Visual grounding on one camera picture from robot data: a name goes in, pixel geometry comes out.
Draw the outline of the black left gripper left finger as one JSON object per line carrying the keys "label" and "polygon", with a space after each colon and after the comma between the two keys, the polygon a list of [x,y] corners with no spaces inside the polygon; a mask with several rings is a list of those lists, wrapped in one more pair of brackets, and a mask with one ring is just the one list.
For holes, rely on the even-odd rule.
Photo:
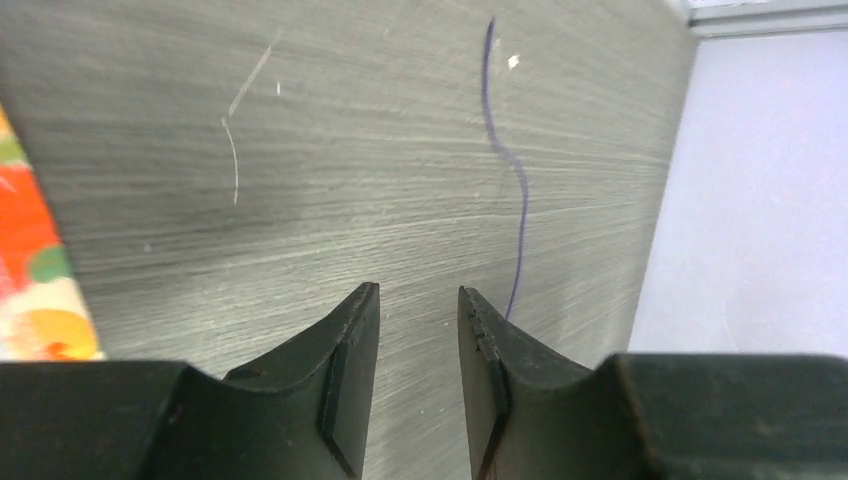
{"label": "black left gripper left finger", "polygon": [[5,479],[358,479],[380,332],[366,282],[213,378],[184,361],[5,363]]}

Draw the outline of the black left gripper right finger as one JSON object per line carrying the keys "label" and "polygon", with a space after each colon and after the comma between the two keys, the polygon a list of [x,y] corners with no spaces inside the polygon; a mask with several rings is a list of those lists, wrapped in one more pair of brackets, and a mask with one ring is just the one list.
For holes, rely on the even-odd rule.
{"label": "black left gripper right finger", "polygon": [[843,479],[847,363],[619,353],[587,368],[461,288],[476,479]]}

